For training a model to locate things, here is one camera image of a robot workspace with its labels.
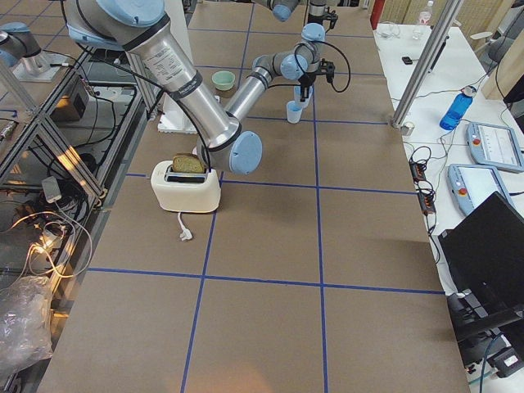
white cup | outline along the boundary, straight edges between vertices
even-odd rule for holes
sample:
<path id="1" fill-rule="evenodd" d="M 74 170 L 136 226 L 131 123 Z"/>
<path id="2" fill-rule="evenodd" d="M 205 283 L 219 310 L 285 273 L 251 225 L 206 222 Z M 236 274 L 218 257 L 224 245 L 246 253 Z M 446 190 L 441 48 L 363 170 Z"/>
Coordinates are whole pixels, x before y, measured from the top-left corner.
<path id="1" fill-rule="evenodd" d="M 302 116 L 302 107 L 298 106 L 295 101 L 289 101 L 286 105 L 287 121 L 292 124 L 298 123 Z"/>
<path id="2" fill-rule="evenodd" d="M 307 106 L 309 105 L 309 100 L 311 99 L 312 94 L 313 88 L 309 87 L 309 96 L 305 99 L 304 102 L 300 102 L 300 86 L 295 86 L 293 88 L 293 98 L 295 99 L 295 104 L 301 106 L 303 109 L 307 108 Z"/>

blue tape line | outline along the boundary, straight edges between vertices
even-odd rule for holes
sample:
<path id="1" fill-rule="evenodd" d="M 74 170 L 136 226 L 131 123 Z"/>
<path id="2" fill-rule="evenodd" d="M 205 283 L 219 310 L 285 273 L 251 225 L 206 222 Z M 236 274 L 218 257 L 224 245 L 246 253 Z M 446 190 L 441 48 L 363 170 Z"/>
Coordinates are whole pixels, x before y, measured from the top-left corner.
<path id="1" fill-rule="evenodd" d="M 2 98 L 0 98 L 0 102 L 2 102 L 2 100 L 6 97 L 6 95 L 9 94 L 9 92 L 5 92 L 2 96 Z"/>
<path id="2" fill-rule="evenodd" d="M 378 291 L 396 293 L 416 293 L 419 295 L 445 295 L 444 291 L 431 291 L 427 289 L 389 288 L 389 287 L 367 287 L 361 285 L 324 284 L 326 288 L 333 289 L 355 289 L 357 291 Z"/>
<path id="3" fill-rule="evenodd" d="M 38 15 L 34 16 L 34 19 L 27 25 L 27 27 L 30 27 L 47 9 L 52 5 L 52 2 L 49 2 L 49 4 L 40 12 Z"/>
<path id="4" fill-rule="evenodd" d="M 2 16 L 0 16 L 0 19 L 3 18 L 5 15 L 10 15 L 11 14 L 11 11 L 15 9 L 16 6 L 18 6 L 18 4 L 20 4 L 22 0 L 18 0 L 15 5 L 11 8 L 9 8 L 5 14 L 3 14 Z"/>
<path id="5" fill-rule="evenodd" d="M 246 30 L 234 30 L 234 29 L 204 29 L 202 27 L 188 27 L 187 30 L 189 31 L 208 31 L 210 33 L 247 33 Z"/>
<path id="6" fill-rule="evenodd" d="M 249 43 L 249 34 L 251 31 L 251 24 L 253 23 L 253 14 L 255 10 L 255 4 L 251 4 L 251 14 L 249 17 L 249 25 L 247 26 L 247 34 L 246 34 L 246 42 L 244 43 L 244 52 L 242 53 L 242 63 L 240 63 L 240 74 L 238 75 L 238 82 L 237 86 L 240 88 L 240 83 L 242 81 L 242 72 L 244 69 L 242 68 L 244 66 L 244 61 L 246 61 L 246 52 L 247 52 L 247 44 Z"/>
<path id="7" fill-rule="evenodd" d="M 218 66 L 218 65 L 195 65 L 196 68 L 211 68 L 213 70 L 249 70 L 251 71 L 251 68 L 249 67 L 231 67 L 231 66 L 228 66 L 228 67 L 221 67 L 221 66 Z M 335 72 L 335 75 L 348 75 L 349 73 L 348 72 Z M 353 72 L 351 71 L 351 75 L 358 75 L 358 76 L 382 76 L 384 77 L 385 75 L 384 74 L 370 74 L 370 73 L 365 73 L 365 72 Z"/>
<path id="8" fill-rule="evenodd" d="M 246 33 L 246 30 L 236 30 L 236 29 L 205 29 L 202 27 L 188 27 L 188 30 L 191 31 L 208 31 L 208 32 L 215 32 L 215 33 Z M 259 31 L 259 30 L 252 30 L 252 33 L 255 34 L 272 34 L 272 35 L 296 35 L 300 37 L 300 33 L 289 33 L 289 32 L 278 32 L 278 31 Z M 372 35 L 345 35 L 345 34 L 329 34 L 329 37 L 340 37 L 340 38 L 374 38 Z"/>
<path id="9" fill-rule="evenodd" d="M 320 205 L 320 176 L 318 168 L 318 139 L 317 139 L 317 111 L 315 105 L 315 94 L 313 94 L 313 140 L 314 140 L 314 175 L 316 184 L 317 198 L 317 234 L 318 234 L 318 275 L 320 278 L 320 316 L 322 321 L 322 356 L 323 356 L 323 375 L 324 393 L 329 392 L 328 377 L 328 339 L 326 333 L 326 301 L 324 295 L 324 267 L 323 267 L 323 247 L 322 247 L 322 208 Z"/>
<path id="10" fill-rule="evenodd" d="M 285 120 L 285 117 L 263 117 L 263 116 L 247 116 L 247 119 L 253 120 Z M 301 122 L 313 123 L 313 120 L 301 119 Z M 372 124 L 372 125 L 388 125 L 386 121 L 353 121 L 353 120 L 315 120 L 317 123 L 333 123 L 333 124 Z"/>
<path id="11" fill-rule="evenodd" d="M 230 184 L 243 184 L 243 185 L 254 185 L 254 186 L 270 186 L 270 187 L 296 187 L 296 188 L 308 188 L 318 190 L 334 190 L 334 191 L 351 191 L 351 192 L 378 192 L 381 194 L 400 194 L 400 195 L 417 195 L 415 191 L 396 191 L 396 190 L 378 190 L 374 188 L 354 188 L 354 187 L 330 187 L 330 186 L 308 186 L 305 184 L 285 184 L 285 183 L 267 183 L 267 182 L 245 182 L 242 180 L 227 180 L 223 183 Z"/>
<path id="12" fill-rule="evenodd" d="M 329 34 L 329 37 L 342 37 L 342 38 L 375 38 L 372 35 L 345 35 L 345 34 Z"/>
<path id="13" fill-rule="evenodd" d="M 191 363 L 191 355 L 193 350 L 193 343 L 195 341 L 195 332 L 197 331 L 198 314 L 200 313 L 200 304 L 202 301 L 202 294 L 204 293 L 204 282 L 206 281 L 207 264 L 210 259 L 211 243 L 213 242 L 213 232 L 215 231 L 216 211 L 213 213 L 213 220 L 211 221 L 210 235 L 207 241 L 206 257 L 204 258 L 204 267 L 202 268 L 202 275 L 200 280 L 200 287 L 198 288 L 198 297 L 196 299 L 195 315 L 193 317 L 193 324 L 191 327 L 191 336 L 189 337 L 189 346 L 187 348 L 186 364 L 183 368 L 182 384 L 180 386 L 180 393 L 186 390 L 187 374 L 189 372 L 189 364 Z"/>
<path id="14" fill-rule="evenodd" d="M 329 186 L 320 186 L 319 188 L 322 190 L 335 190 L 335 191 L 378 192 L 381 194 L 417 195 L 415 191 L 377 190 L 373 188 L 329 187 Z"/>
<path id="15" fill-rule="evenodd" d="M 302 282 L 302 281 L 286 281 L 286 280 L 271 280 L 263 278 L 244 278 L 244 277 L 228 277 L 228 276 L 207 276 L 207 280 L 216 281 L 233 281 L 233 282 L 255 282 L 259 284 L 276 284 L 286 286 L 298 286 L 298 287 L 321 287 L 317 282 Z"/>
<path id="16" fill-rule="evenodd" d="M 285 183 L 266 183 L 266 182 L 245 182 L 242 180 L 224 180 L 224 183 L 230 183 L 230 184 L 250 184 L 254 186 L 272 186 L 272 187 L 295 187 L 295 188 L 313 188 L 315 189 L 316 186 L 307 186 L 302 184 L 285 184 Z"/>
<path id="17" fill-rule="evenodd" d="M 126 273 L 139 274 L 143 276 L 165 276 L 165 277 L 179 277 L 179 278 L 201 278 L 200 274 L 190 273 L 172 273 L 172 272 L 158 272 L 150 270 L 133 270 L 133 269 L 113 269 L 113 268 L 89 268 L 89 272 L 103 272 L 103 273 Z"/>
<path id="18" fill-rule="evenodd" d="M 164 276 L 164 277 L 176 277 L 176 278 L 196 278 L 202 280 L 214 280 L 214 281 L 230 281 L 230 282 L 253 282 L 260 284 L 275 284 L 275 285 L 289 285 L 298 287 L 324 287 L 332 289 L 351 289 L 356 291 L 380 291 L 380 292 L 399 292 L 399 293 L 414 293 L 423 295 L 444 295 L 443 291 L 433 291 L 424 289 L 408 289 L 408 288 L 393 288 L 393 287 L 370 287 L 360 285 L 347 285 L 347 284 L 330 284 L 319 282 L 304 282 L 304 281 L 287 281 L 287 280 L 273 280 L 263 278 L 246 278 L 246 277 L 230 277 L 230 276 L 216 276 L 216 275 L 202 275 L 192 273 L 176 273 L 176 272 L 160 272 L 154 270 L 136 270 L 136 269 L 115 269 L 115 268 L 89 268 L 89 272 L 99 273 L 117 273 L 117 274 L 138 274 L 143 276 Z"/>
<path id="19" fill-rule="evenodd" d="M 53 42 L 57 37 L 64 37 L 64 34 L 61 34 L 61 32 L 64 31 L 64 29 L 67 29 L 67 28 L 64 26 L 64 27 L 62 27 L 62 28 L 60 29 L 60 31 L 59 31 L 58 33 L 55 34 L 55 36 L 51 39 L 51 41 L 49 41 L 49 43 L 46 45 L 46 47 L 45 47 L 46 49 L 48 49 L 48 48 L 51 46 L 52 42 Z"/>

bread slice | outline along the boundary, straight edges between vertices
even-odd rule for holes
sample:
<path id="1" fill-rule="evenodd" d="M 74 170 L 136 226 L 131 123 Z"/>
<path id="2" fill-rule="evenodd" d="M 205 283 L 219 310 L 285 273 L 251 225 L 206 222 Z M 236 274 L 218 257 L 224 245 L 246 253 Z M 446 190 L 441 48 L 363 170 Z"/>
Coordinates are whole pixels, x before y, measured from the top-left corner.
<path id="1" fill-rule="evenodd" d="M 173 157 L 173 172 L 203 174 L 206 168 L 198 156 L 191 153 L 177 153 Z"/>

plastic bottle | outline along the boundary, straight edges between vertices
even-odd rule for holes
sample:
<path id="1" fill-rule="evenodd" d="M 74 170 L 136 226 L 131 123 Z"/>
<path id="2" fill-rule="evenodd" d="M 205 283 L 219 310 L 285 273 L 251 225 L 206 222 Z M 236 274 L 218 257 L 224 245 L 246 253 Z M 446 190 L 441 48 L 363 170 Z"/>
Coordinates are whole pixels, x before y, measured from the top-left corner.
<path id="1" fill-rule="evenodd" d="M 424 27 L 429 24 L 429 20 L 433 15 L 433 1 L 427 2 L 427 5 L 418 14 L 417 25 L 413 29 L 413 38 L 420 39 L 424 34 Z"/>
<path id="2" fill-rule="evenodd" d="M 476 96 L 477 90 L 473 86 L 466 86 L 461 93 L 455 97 L 448 111 L 440 121 L 440 126 L 448 131 L 455 129 L 460 120 L 468 110 Z"/>

plastic cup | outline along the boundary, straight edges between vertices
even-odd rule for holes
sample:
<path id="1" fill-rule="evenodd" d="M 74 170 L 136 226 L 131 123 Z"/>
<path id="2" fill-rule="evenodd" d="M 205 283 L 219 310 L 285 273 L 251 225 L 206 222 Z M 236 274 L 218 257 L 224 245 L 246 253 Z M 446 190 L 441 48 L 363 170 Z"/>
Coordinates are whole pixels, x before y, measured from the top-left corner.
<path id="1" fill-rule="evenodd" d="M 211 77 L 213 85 L 217 90 L 226 92 L 235 84 L 235 74 L 231 71 L 218 71 Z"/>
<path id="2" fill-rule="evenodd" d="M 295 86 L 293 88 L 293 98 L 295 99 L 295 104 L 297 104 L 298 106 L 301 106 L 302 108 L 307 108 L 312 94 L 313 94 L 313 88 L 309 88 L 309 96 L 306 98 L 304 102 L 300 102 L 300 86 Z"/>
<path id="3" fill-rule="evenodd" d="M 302 106 L 298 106 L 295 101 L 289 101 L 286 104 L 287 121 L 292 124 L 298 123 L 302 116 Z"/>

